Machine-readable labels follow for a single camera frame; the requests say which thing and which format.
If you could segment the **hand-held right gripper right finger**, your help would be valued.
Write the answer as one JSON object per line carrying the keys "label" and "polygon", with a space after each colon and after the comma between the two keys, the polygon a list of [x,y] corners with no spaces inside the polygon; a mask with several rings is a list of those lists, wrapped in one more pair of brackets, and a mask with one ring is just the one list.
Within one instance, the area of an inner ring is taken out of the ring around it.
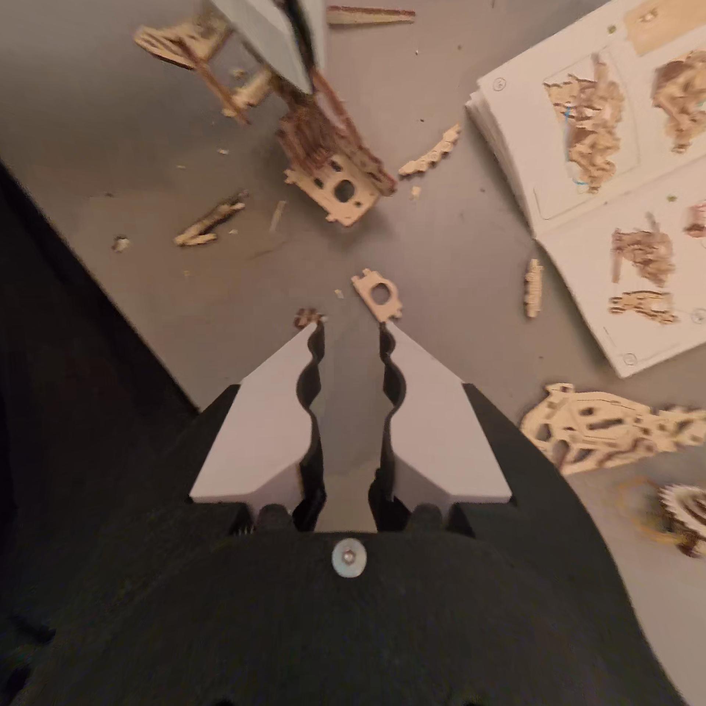
{"label": "hand-held right gripper right finger", "polygon": [[446,522],[460,503],[507,503],[510,486],[464,381],[395,324],[379,331],[392,409],[368,491],[377,531],[403,530],[419,506],[435,507]]}

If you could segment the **small wooden track strip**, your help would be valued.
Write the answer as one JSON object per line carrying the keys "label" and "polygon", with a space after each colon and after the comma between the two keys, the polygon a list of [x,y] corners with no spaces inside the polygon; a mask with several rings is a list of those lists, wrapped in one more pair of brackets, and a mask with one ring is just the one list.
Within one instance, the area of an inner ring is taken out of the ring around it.
{"label": "small wooden track strip", "polygon": [[531,258],[525,272],[525,316],[535,319],[542,310],[543,266],[539,259]]}
{"label": "small wooden track strip", "polygon": [[435,167],[440,161],[445,159],[453,151],[461,132],[459,123],[448,128],[441,139],[426,153],[415,160],[408,161],[398,170],[398,176],[408,178],[417,174],[424,174],[430,168]]}

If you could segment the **wooden model side plate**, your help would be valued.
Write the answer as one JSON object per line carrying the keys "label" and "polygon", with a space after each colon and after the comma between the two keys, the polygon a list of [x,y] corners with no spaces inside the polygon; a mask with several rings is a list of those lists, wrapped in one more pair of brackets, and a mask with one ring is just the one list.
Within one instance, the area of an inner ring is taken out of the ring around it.
{"label": "wooden model side plate", "polygon": [[563,476],[637,463],[705,443],[705,411],[650,406],[613,393],[545,388],[520,422],[522,433]]}

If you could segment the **open instruction booklet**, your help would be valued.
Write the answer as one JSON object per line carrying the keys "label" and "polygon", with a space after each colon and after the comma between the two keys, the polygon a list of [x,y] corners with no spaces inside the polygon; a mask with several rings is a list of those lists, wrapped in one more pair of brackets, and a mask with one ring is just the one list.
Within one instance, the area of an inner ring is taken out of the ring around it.
{"label": "open instruction booklet", "polygon": [[705,344],[705,2],[610,1],[466,108],[616,374]]}

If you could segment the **yellow rubber band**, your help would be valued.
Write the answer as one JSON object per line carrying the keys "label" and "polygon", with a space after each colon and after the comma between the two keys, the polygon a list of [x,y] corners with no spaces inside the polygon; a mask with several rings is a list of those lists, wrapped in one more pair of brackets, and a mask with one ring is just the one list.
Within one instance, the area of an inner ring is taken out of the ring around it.
{"label": "yellow rubber band", "polygon": [[677,546],[685,542],[684,530],[664,500],[674,484],[660,484],[646,476],[631,477],[613,489],[613,505],[632,528],[652,543]]}

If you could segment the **wooden gear assembly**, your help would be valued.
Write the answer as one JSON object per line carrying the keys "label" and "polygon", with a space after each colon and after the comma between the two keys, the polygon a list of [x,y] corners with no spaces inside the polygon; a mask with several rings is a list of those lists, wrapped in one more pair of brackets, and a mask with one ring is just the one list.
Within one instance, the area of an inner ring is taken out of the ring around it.
{"label": "wooden gear assembly", "polygon": [[704,558],[705,488],[669,484],[659,489],[659,502],[677,548],[690,558]]}

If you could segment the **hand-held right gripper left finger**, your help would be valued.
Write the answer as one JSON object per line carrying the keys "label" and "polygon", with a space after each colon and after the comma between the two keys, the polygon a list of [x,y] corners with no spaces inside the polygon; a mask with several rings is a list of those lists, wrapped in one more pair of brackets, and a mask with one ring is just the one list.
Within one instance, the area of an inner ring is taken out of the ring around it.
{"label": "hand-held right gripper left finger", "polygon": [[321,434],[312,411],[325,354],[321,321],[305,326],[234,386],[234,397],[189,498],[243,505],[252,519],[284,507],[301,532],[326,500]]}

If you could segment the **dark wooden sprue scrap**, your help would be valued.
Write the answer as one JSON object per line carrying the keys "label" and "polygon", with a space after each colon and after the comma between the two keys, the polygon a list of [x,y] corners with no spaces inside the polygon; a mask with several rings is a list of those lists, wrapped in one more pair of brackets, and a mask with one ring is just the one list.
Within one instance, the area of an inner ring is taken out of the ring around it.
{"label": "dark wooden sprue scrap", "polygon": [[242,210],[245,207],[244,201],[248,197],[249,192],[242,190],[221,200],[205,215],[199,217],[193,224],[176,235],[173,238],[174,245],[186,248],[215,242],[217,240],[215,228]]}

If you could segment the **wooden wedge strip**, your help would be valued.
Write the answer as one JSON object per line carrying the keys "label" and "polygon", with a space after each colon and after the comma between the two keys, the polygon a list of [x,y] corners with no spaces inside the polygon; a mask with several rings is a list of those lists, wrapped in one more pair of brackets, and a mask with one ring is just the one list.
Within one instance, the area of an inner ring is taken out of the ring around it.
{"label": "wooden wedge strip", "polygon": [[413,23],[416,11],[401,8],[327,6],[325,20],[331,27]]}

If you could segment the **partly built wooden model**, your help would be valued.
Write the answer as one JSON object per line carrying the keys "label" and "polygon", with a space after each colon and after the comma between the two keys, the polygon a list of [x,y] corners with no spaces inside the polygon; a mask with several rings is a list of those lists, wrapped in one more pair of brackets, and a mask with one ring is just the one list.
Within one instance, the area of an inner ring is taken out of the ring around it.
{"label": "partly built wooden model", "polygon": [[[249,110],[277,95],[287,111],[277,138],[287,156],[286,183],[301,189],[326,211],[326,219],[348,227],[358,222],[380,198],[391,197],[396,179],[359,134],[336,92],[307,58],[295,1],[273,1],[295,25],[296,38],[309,69],[313,93],[305,94],[280,78],[225,20],[211,1],[199,13],[166,28],[140,26],[133,36],[138,47],[169,64],[198,74],[221,106],[222,114],[249,124]],[[211,60],[232,35],[255,59],[258,70],[238,88],[228,88],[214,74]]]}

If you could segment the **small wooden plate with hole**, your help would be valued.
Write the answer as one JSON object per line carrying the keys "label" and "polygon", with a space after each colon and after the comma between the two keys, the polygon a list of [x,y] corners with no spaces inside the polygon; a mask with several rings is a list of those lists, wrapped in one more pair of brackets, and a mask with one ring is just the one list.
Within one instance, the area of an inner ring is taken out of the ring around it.
{"label": "small wooden plate with hole", "polygon": [[[401,317],[402,303],[398,289],[391,280],[384,278],[375,270],[366,268],[362,275],[352,276],[351,283],[377,322],[384,323],[391,318]],[[373,291],[376,287],[383,287],[387,292],[387,299],[382,303],[374,300]]]}

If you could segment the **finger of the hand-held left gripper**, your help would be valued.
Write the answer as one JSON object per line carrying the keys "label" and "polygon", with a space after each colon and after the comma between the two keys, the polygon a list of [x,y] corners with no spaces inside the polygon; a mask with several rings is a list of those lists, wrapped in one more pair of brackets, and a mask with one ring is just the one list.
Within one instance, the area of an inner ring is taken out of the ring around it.
{"label": "finger of the hand-held left gripper", "polygon": [[299,30],[311,65],[323,73],[327,58],[327,21],[325,1],[295,1]]}
{"label": "finger of the hand-held left gripper", "polygon": [[214,7],[271,69],[296,89],[313,93],[295,25],[273,1],[212,1]]}

